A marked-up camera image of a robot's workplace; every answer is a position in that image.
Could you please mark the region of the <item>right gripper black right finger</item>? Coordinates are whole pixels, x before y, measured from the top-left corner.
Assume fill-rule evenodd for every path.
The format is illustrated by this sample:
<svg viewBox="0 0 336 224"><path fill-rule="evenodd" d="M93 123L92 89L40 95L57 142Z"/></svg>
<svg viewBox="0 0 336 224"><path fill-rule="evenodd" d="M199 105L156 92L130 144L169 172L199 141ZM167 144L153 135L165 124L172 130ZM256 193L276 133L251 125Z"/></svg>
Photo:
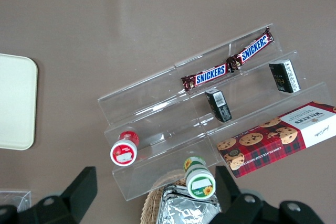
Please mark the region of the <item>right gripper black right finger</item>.
<svg viewBox="0 0 336 224"><path fill-rule="evenodd" d="M216 197L222 212L210 223L323 223L308 205L283 201L278 208L252 193L242 193L227 167L215 169Z"/></svg>

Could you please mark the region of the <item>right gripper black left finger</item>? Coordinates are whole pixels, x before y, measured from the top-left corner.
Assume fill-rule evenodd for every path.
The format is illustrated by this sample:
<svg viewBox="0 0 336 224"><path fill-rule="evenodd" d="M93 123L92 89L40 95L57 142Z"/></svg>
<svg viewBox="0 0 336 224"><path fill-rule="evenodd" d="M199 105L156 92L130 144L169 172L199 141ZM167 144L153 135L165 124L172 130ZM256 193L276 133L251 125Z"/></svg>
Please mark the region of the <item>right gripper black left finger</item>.
<svg viewBox="0 0 336 224"><path fill-rule="evenodd" d="M80 223L97 193L96 167L87 166L59 196L43 198L21 212L1 205L1 223Z"/></svg>

